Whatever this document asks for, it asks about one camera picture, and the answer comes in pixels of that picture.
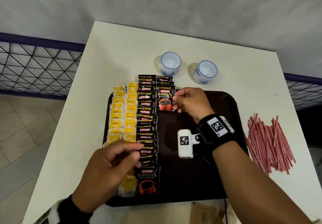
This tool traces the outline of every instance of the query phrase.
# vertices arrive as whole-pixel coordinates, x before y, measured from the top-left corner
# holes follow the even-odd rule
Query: brown paper bag
[[[216,224],[217,215],[218,211],[215,207],[193,202],[190,224]]]

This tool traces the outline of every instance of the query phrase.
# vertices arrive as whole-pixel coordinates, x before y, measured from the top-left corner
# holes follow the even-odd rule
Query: grid fence
[[[66,99],[84,48],[0,33],[0,93]],[[284,76],[297,110],[322,104],[322,78]]]

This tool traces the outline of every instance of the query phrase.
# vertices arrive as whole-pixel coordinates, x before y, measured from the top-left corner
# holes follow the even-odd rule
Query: pile of straws
[[[272,125],[265,126],[256,114],[248,120],[248,137],[245,135],[253,161],[267,175],[272,173],[271,167],[289,175],[292,161],[296,163],[278,119],[273,118]]]

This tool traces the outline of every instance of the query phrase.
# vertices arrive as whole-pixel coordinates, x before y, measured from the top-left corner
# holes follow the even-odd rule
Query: black wrist strap
[[[220,145],[234,140],[231,129],[222,118],[216,114],[201,119],[198,126],[198,132],[210,150],[214,150]]]
[[[88,224],[93,213],[88,214],[82,212],[71,200],[71,195],[60,202],[57,212],[60,218],[60,224],[65,223],[77,223],[77,224]]]

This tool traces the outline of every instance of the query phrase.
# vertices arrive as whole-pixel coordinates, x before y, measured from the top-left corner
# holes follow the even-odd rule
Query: person's left hand
[[[140,153],[144,145],[115,141],[103,149],[98,149],[90,158],[81,182],[71,196],[74,204],[83,212],[92,213],[104,204],[119,187],[126,174],[134,167],[141,167]],[[129,153],[118,165],[115,157]]]

